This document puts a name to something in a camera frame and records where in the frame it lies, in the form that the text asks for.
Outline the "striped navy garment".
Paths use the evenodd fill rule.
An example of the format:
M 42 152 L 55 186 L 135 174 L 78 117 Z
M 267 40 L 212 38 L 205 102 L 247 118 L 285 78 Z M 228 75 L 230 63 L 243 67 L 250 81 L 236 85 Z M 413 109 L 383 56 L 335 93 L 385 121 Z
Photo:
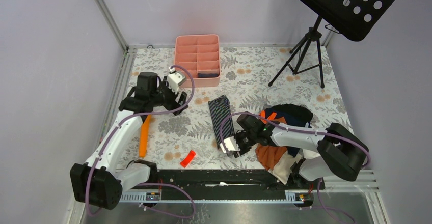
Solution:
M 217 141 L 217 148 L 220 149 L 220 143 L 222 142 L 219 136 L 219 129 L 222 121 L 231 115 L 230 101 L 226 95 L 222 95 L 208 103 L 210 117 L 213 124 L 213 130 L 215 133 L 215 139 Z M 222 129 L 222 134 L 225 138 L 234 136 L 235 131 L 233 127 L 233 121 L 229 118 Z

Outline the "orange toy microphone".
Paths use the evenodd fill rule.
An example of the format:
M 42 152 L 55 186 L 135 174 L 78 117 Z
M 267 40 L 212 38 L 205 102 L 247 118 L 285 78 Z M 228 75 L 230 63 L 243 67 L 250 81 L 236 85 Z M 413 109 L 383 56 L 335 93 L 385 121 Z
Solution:
M 146 156 L 150 122 L 151 122 L 151 115 L 148 115 L 141 125 L 139 146 L 138 146 L 139 157 Z

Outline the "navy underwear beige waistband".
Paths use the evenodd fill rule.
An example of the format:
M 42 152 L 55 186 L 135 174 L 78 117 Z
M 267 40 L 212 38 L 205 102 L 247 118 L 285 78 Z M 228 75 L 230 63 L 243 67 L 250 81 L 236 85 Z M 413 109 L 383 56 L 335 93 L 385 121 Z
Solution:
M 218 73 L 198 73 L 197 78 L 217 78 L 219 77 Z

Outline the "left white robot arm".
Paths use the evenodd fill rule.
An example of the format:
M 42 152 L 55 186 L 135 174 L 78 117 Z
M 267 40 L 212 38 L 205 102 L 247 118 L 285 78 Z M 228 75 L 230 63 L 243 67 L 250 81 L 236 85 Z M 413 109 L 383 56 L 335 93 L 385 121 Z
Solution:
M 171 70 L 160 78 L 154 72 L 141 72 L 119 105 L 115 121 L 95 152 L 83 164 L 70 170 L 76 201 L 108 210 L 114 209 L 121 195 L 141 184 L 146 189 L 157 185 L 156 163 L 134 160 L 124 170 L 117 165 L 127 144 L 143 123 L 154 114 L 154 108 L 164 107 L 165 113 L 180 114 L 187 108 L 186 92 L 178 92 L 186 81 L 183 73 Z

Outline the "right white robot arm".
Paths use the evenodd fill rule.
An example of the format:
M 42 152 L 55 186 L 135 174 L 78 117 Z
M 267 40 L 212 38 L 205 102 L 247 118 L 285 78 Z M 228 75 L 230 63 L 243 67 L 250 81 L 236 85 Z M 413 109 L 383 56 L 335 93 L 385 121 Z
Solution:
M 354 182 L 360 170 L 371 161 L 367 146 L 341 124 L 332 123 L 325 129 L 313 129 L 271 121 L 250 112 L 239 112 L 237 116 L 237 122 L 246 134 L 245 143 L 223 134 L 231 115 L 222 120 L 218 129 L 222 150 L 229 156 L 256 143 L 294 147 L 319 154 L 295 166 L 292 182 L 296 188 L 305 189 L 312 181 L 328 176 Z

